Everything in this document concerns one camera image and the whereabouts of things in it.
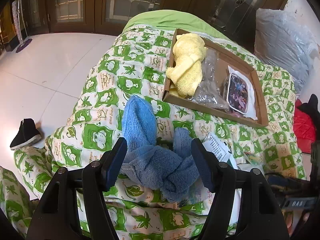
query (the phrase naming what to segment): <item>cardboard box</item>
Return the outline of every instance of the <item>cardboard box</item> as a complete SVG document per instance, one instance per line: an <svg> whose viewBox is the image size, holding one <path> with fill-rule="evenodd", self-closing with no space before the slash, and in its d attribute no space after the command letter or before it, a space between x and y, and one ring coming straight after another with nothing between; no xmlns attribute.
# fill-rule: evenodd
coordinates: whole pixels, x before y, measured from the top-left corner
<svg viewBox="0 0 320 240"><path fill-rule="evenodd" d="M174 55L173 55L173 46L175 45L177 39L176 36L180 34L189 33L182 29L176 29L171 45L171 53L170 53L170 60L169 60L169 67L175 66ZM221 118L229 119L238 123L246 124L252 127L264 127L268 125L268 115L267 115L267 108L266 102L264 100L262 88L259 82L259 78L257 72L253 67L251 67L248 63L243 61L241 58L233 54L232 52L226 50L225 48L221 47L220 45L204 39L205 46L208 48L215 49L219 52L219 59L218 59L218 68L215 70L215 82L217 82L217 87L222 87L222 83L224 82L225 78L229 76L228 65L233 69L241 72L250 80L251 84L254 88L254 97L255 97L255 108L256 108L256 115L257 120L253 120L247 117L236 117L226 113L223 110L213 109L207 106L203 106L197 103L193 103L187 99L179 98L169 94L169 87L171 80L169 78L165 79L164 83L164 93L162 96L162 100L164 102L168 102L174 105L183 106L189 109L193 109L199 112L212 114Z"/></svg>

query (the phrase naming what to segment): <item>red cushion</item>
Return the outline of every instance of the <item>red cushion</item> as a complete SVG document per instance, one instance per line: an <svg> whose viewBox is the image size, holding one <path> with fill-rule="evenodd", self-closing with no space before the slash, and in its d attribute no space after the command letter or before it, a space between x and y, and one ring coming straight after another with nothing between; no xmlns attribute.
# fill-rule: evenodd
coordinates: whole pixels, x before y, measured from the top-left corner
<svg viewBox="0 0 320 240"><path fill-rule="evenodd" d="M311 143L316 141L316 128L310 116L297 108L301 104L299 99L295 103L293 131L297 137L298 147L302 152L311 153Z"/></svg>

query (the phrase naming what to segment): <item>bed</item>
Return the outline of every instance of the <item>bed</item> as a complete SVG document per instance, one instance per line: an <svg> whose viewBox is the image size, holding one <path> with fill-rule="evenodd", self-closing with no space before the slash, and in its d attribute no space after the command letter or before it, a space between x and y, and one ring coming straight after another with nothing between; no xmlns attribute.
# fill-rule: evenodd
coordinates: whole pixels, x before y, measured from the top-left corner
<svg viewBox="0 0 320 240"><path fill-rule="evenodd" d="M267 105L267 127L254 129L161 100L175 28L198 33L220 44L257 70ZM128 22L113 46L90 69L66 125L49 136L43 148L24 147L14 152L25 185L41 198L58 168L79 169L100 159L122 136L122 115L131 95L151 103L159 145L170 147L176 127L184 127L191 137L200 139L213 131L228 144L238 164L245 163L244 152L253 152L265 172L305 178L292 128L296 96L291 75L279 67L262 64L199 18L161 10L139 14ZM214 196L201 184L199 179L191 187L192 198L169 203L159 190L137 185L119 174L115 186L103 194L120 239L190 238L200 233ZM81 228L84 234L89 234L79 192L77 203ZM26 235L34 207L14 174L3 168L0 168L0 205L14 227ZM236 226L236 214L234 217L229 230Z"/></svg>

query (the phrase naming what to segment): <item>wooden door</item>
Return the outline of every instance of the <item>wooden door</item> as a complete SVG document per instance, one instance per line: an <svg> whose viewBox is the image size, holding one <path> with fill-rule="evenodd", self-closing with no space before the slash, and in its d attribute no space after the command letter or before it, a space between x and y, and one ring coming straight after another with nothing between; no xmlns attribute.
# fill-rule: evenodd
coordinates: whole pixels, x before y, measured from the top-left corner
<svg viewBox="0 0 320 240"><path fill-rule="evenodd" d="M46 0L50 32L94 33L94 0Z"/></svg>
<svg viewBox="0 0 320 240"><path fill-rule="evenodd" d="M283 9L286 2L287 0L191 0L188 12L254 52L256 10Z"/></svg>
<svg viewBox="0 0 320 240"><path fill-rule="evenodd" d="M22 0L22 12L29 36L49 33L45 0Z"/></svg>
<svg viewBox="0 0 320 240"><path fill-rule="evenodd" d="M95 32L119 35L137 14L160 9L162 0L95 0Z"/></svg>

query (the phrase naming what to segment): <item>yellow towel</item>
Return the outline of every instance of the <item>yellow towel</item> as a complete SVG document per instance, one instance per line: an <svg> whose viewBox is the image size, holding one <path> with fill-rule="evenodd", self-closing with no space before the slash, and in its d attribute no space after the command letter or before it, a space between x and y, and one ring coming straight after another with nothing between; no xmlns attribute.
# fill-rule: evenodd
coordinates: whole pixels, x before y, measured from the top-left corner
<svg viewBox="0 0 320 240"><path fill-rule="evenodd" d="M170 84L169 94L173 95L173 96L176 96L178 98L185 98L186 97L186 95L179 95L178 90L177 90L176 86L173 83Z"/></svg>
<svg viewBox="0 0 320 240"><path fill-rule="evenodd" d="M172 80L181 97L194 95L202 80L201 61L206 51L204 41L199 35L177 35L177 42L173 46L176 66L167 68L166 75Z"/></svg>

